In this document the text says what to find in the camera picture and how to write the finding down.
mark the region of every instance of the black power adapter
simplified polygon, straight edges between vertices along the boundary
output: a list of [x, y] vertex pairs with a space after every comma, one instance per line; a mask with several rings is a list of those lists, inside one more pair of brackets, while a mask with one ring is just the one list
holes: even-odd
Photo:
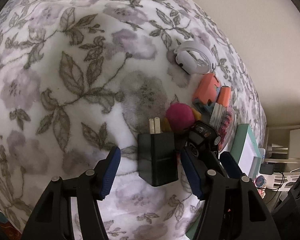
[[178, 180], [172, 132], [161, 133], [160, 118], [149, 119], [150, 133], [138, 134], [139, 176], [153, 187]]

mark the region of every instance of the white furniture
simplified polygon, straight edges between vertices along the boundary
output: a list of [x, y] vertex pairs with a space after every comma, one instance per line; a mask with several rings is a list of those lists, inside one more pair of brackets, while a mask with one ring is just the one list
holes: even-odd
[[284, 154], [288, 155], [288, 158], [282, 159], [264, 159], [264, 162], [270, 163], [296, 163], [300, 164], [300, 125], [292, 126], [280, 126], [280, 127], [268, 127], [266, 129], [266, 140], [269, 136], [269, 131], [273, 130], [290, 130], [289, 147], [275, 147], [271, 144], [267, 146], [267, 153]]
[[277, 191], [289, 191], [290, 188], [293, 186], [293, 184], [297, 181], [297, 179], [300, 176], [299, 172], [284, 172], [284, 181], [282, 186], [280, 187], [282, 183], [282, 174], [275, 172], [272, 175], [265, 175], [263, 176], [266, 179], [266, 188], [277, 190]]

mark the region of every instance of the wall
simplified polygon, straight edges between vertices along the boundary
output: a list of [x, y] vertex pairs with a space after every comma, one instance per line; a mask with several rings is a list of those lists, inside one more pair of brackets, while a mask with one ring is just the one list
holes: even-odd
[[255, 83], [268, 125], [300, 123], [300, 13], [290, 0], [194, 0]]

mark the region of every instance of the floral blanket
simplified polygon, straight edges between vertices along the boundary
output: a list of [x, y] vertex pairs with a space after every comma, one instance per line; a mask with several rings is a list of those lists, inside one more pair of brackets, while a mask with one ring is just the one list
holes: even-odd
[[[175, 62], [185, 40], [211, 50], [237, 122], [262, 144], [266, 118], [246, 67], [192, 0], [9, 0], [0, 12], [0, 209], [16, 228], [52, 176], [78, 176], [118, 145], [112, 191], [98, 203], [109, 238], [186, 239], [203, 203], [182, 166], [179, 181], [151, 187], [136, 161], [147, 120], [172, 102], [191, 105], [202, 76]], [[73, 224], [80, 239], [75, 199]]]

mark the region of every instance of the silver screw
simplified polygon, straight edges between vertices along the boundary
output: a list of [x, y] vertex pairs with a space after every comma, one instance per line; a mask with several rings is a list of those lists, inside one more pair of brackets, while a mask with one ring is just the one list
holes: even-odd
[[207, 173], [210, 176], [215, 176], [217, 174], [215, 170], [208, 170]]
[[242, 180], [243, 182], [249, 182], [249, 181], [250, 181], [250, 179], [249, 179], [247, 176], [242, 176], [242, 177], [241, 177], [241, 180]]
[[92, 176], [94, 174], [94, 170], [87, 170], [86, 175], [87, 176]]
[[53, 176], [53, 177], [51, 178], [51, 180], [52, 180], [53, 182], [56, 182], [56, 181], [58, 181], [59, 179], [60, 179], [59, 176]]

